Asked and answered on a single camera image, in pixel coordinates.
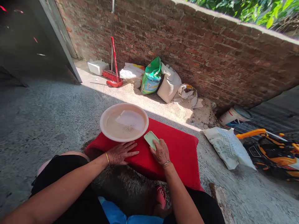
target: black wheel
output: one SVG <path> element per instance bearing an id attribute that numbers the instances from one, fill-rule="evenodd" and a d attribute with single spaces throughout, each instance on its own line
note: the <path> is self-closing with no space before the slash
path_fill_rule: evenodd
<path id="1" fill-rule="evenodd" d="M 252 158 L 252 163 L 258 170 L 269 170 L 270 167 L 261 159 Z"/>

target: water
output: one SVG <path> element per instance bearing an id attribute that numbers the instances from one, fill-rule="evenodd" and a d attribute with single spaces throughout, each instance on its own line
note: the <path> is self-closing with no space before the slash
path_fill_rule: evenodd
<path id="1" fill-rule="evenodd" d="M 107 119 L 107 132 L 116 138 L 132 138 L 143 131 L 142 115 L 131 110 L 113 112 Z"/>

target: ride-on toy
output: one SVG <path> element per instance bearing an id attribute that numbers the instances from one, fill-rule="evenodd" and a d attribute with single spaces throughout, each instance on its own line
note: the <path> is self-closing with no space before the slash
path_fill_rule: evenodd
<path id="1" fill-rule="evenodd" d="M 287 181 L 299 182 L 299 144 L 283 138 L 284 134 L 272 134 L 266 129 L 257 129 L 238 134 L 238 139 L 260 135 L 257 142 L 245 142 L 254 166 L 257 169 L 269 170 L 275 176 Z"/>

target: white bucket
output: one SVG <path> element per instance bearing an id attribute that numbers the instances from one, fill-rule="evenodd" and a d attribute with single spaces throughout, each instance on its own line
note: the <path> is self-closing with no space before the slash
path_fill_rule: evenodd
<path id="1" fill-rule="evenodd" d="M 224 126 L 233 128 L 236 125 L 252 119 L 253 117 L 249 111 L 239 106 L 233 106 L 220 116 L 219 122 Z"/>

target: white styrofoam box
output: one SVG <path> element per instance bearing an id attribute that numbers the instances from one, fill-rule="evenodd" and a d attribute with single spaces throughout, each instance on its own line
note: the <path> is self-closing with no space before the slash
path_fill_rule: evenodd
<path id="1" fill-rule="evenodd" d="M 96 74 L 96 75 L 102 75 L 102 72 L 104 70 L 109 70 L 109 64 L 104 62 L 103 60 L 101 61 L 94 61 L 94 62 L 87 62 L 89 70 Z"/>

